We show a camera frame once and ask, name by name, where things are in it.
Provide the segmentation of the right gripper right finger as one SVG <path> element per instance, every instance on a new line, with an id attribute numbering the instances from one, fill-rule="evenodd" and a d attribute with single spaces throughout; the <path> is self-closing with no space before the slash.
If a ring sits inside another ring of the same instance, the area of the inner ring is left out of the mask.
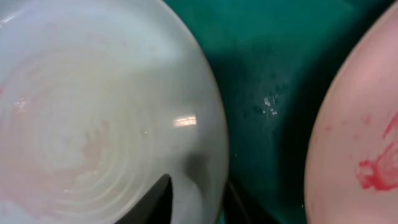
<path id="1" fill-rule="evenodd" d="M 279 224 L 234 182 L 226 184 L 223 207 L 226 224 Z"/>

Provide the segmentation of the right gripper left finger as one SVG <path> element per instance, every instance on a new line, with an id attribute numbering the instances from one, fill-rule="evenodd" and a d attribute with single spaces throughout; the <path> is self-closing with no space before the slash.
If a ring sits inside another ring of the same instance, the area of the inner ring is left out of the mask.
<path id="1" fill-rule="evenodd" d="M 164 174 L 116 224 L 171 224 L 173 184 Z"/>

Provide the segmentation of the light blue plate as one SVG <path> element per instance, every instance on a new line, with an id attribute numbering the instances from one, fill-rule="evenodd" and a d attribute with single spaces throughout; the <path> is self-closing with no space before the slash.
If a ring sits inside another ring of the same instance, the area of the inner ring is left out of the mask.
<path id="1" fill-rule="evenodd" d="M 164 174 L 172 223 L 216 223 L 218 87 L 163 1 L 1 1 L 1 222 L 116 223 Z"/>

